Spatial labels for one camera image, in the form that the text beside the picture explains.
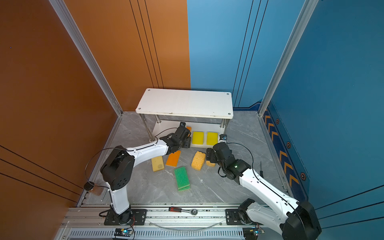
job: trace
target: gray marble surface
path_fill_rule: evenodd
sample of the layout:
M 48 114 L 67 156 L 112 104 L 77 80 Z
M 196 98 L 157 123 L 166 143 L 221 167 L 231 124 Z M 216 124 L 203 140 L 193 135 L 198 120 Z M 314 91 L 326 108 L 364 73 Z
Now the gray marble surface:
M 154 115 L 146 115 L 149 126 L 153 129 L 156 118 Z M 178 120 L 188 122 L 220 123 L 220 119 L 192 118 L 160 116 L 160 119 Z M 276 165 L 272 160 L 269 148 L 262 128 L 254 111 L 235 111 L 233 119 L 229 122 L 227 132 L 228 142 L 237 142 L 247 146 L 254 157 L 254 169 L 260 170 L 260 162 L 264 172 L 264 178 L 283 190 L 281 179 L 279 178 Z M 135 112 L 124 112 L 122 121 L 114 136 L 111 147 L 122 145 L 123 147 L 134 147 L 149 142 L 148 133 L 138 114 Z M 232 153 L 237 159 L 243 159 L 252 164 L 250 153 L 237 144 L 230 144 Z M 196 151 L 204 152 L 205 148 L 181 149 L 181 155 L 177 167 L 185 166 L 190 181 L 190 190 L 183 192 L 177 191 L 174 174 L 174 167 L 165 166 L 164 170 L 152 171 L 150 160 L 136 166 L 132 172 L 131 180 L 128 183 L 129 201 L 131 204 L 177 204 L 177 203 L 226 203 L 240 204 L 247 198 L 252 198 L 257 202 L 262 202 L 248 189 L 238 185 L 235 181 L 228 178 L 221 178 L 217 174 L 218 165 L 208 167 L 206 164 L 201 171 L 192 169 L 191 162 Z M 163 156 L 164 164 L 168 156 Z M 105 185 L 101 173 L 95 180 L 97 184 Z M 83 204 L 106 204 L 111 202 L 107 193 L 101 201 L 103 195 L 95 196 L 88 194 Z

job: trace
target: white tabletop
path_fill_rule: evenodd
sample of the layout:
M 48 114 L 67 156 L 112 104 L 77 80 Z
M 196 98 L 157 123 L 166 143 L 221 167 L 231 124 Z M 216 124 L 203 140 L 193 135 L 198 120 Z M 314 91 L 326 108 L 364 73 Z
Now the white tabletop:
M 198 118 L 233 118 L 229 92 L 147 88 L 137 113 Z

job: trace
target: green sponge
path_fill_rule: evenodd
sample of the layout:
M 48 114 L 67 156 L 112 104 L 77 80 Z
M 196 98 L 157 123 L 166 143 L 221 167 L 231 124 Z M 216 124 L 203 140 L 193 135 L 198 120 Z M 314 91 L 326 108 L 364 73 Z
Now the green sponge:
M 176 168 L 174 171 L 177 182 L 177 188 L 179 189 L 179 191 L 187 190 L 187 188 L 185 187 L 189 187 L 190 183 L 185 167 Z

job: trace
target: robotic arm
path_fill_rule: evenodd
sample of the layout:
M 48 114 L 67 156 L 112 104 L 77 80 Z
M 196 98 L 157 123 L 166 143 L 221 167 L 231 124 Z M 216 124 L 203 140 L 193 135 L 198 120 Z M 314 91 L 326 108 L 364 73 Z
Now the robotic arm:
M 239 207 L 242 221 L 262 223 L 282 234 L 286 240 L 315 240 L 321 228 L 313 206 L 309 202 L 299 203 L 282 193 L 248 163 L 235 159 L 224 139 L 226 136 L 220 135 L 220 142 L 213 149 L 207 149 L 207 160 L 218 163 L 226 177 L 251 190 L 270 207 L 247 199 Z M 126 188 L 133 167 L 148 159 L 176 152 L 181 147 L 189 148 L 190 142 L 190 131 L 181 122 L 175 133 L 161 137 L 154 143 L 126 149 L 117 146 L 111 152 L 100 171 L 110 188 L 112 207 L 121 223 L 128 222 L 132 214 Z

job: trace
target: orange chevron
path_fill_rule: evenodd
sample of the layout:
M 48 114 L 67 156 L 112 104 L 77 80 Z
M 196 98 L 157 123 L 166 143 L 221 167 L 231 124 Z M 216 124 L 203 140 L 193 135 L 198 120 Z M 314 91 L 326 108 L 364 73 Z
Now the orange chevron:
M 293 170 L 292 165 L 288 164 L 287 162 L 284 162 L 284 172 L 287 173 L 287 167 Z
M 300 184 L 299 181 L 294 177 L 292 176 L 291 174 L 289 175 L 289 186 L 292 187 L 292 180 L 294 180 L 295 182 L 297 182 L 297 184 Z
M 268 123 L 268 132 L 270 132 L 271 126 L 274 127 L 272 123 Z
M 281 156 L 282 156 L 282 155 L 284 155 L 284 156 L 288 157 L 288 156 L 287 156 L 287 154 L 286 154 L 285 152 L 283 152 L 283 151 L 280 151 L 280 162 L 281 162 Z
M 272 142 L 273 142 L 273 136 L 274 136 L 274 135 L 279 136 L 279 135 L 277 134 L 277 132 L 272 131 Z
M 271 116 L 265 116 L 265 125 L 266 125 L 266 119 L 271 118 Z

